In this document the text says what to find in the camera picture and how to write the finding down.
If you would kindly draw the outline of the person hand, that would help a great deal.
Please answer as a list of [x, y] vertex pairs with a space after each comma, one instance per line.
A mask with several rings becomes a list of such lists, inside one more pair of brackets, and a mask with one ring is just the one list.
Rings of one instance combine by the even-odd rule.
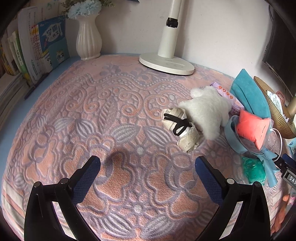
[[285, 209], [287, 207], [287, 203], [288, 203], [289, 198], [290, 198], [289, 194], [283, 196], [281, 208], [280, 208], [279, 212], [277, 213], [274, 224], [271, 228], [271, 234], [278, 232], [279, 229], [281, 228], [281, 224], [283, 223], [284, 218], [285, 218]]

